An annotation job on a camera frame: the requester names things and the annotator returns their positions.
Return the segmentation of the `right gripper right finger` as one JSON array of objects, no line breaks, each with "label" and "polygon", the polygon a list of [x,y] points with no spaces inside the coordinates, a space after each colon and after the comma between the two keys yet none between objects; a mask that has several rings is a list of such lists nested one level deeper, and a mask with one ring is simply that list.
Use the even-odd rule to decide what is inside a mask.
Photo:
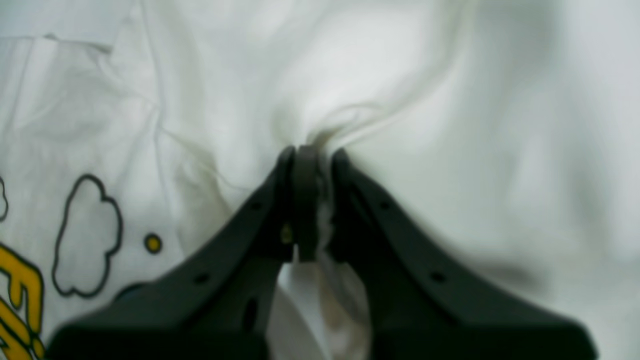
[{"label": "right gripper right finger", "polygon": [[350,162],[331,160],[328,251],[365,287],[371,360],[594,360],[579,322],[499,289],[454,260],[393,196]]}]

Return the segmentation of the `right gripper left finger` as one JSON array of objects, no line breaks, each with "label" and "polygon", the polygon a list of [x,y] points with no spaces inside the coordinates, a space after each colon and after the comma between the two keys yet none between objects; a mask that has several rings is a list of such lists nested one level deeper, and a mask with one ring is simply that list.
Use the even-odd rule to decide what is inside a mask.
[{"label": "right gripper left finger", "polygon": [[288,146],[222,229],[166,275],[64,324],[48,360],[267,360],[284,264],[311,260],[318,151]]}]

